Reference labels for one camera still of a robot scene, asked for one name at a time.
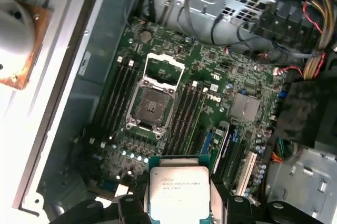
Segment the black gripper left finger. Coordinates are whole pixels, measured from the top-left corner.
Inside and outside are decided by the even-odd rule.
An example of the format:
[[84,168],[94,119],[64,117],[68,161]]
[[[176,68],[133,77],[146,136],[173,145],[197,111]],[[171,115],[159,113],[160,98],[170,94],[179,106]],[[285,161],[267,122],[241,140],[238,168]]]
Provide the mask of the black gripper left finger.
[[51,223],[149,223],[144,210],[147,179],[136,179],[133,194],[118,196],[107,208],[96,200],[85,200],[56,217]]

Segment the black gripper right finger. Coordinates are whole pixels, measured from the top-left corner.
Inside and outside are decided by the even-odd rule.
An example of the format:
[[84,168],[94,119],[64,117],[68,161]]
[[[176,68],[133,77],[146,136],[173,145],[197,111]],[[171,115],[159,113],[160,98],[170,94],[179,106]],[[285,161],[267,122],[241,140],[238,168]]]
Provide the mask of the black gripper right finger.
[[210,211],[214,223],[299,223],[293,207],[272,201],[262,207],[233,196],[219,176],[210,176]]

